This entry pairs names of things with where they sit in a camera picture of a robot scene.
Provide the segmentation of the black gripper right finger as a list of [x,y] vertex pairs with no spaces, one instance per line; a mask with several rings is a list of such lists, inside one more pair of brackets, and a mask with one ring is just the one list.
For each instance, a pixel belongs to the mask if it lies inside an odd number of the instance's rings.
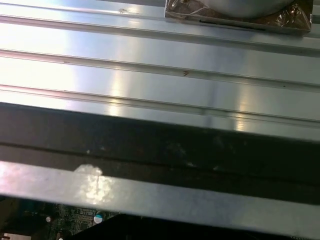
[[156,220],[156,236],[163,240],[264,240],[263,235],[228,228]]

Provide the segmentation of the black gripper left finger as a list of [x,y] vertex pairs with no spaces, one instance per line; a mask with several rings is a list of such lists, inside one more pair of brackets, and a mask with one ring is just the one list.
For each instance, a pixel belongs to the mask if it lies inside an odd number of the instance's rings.
[[149,218],[118,214],[77,234],[68,240],[147,240],[157,234]]

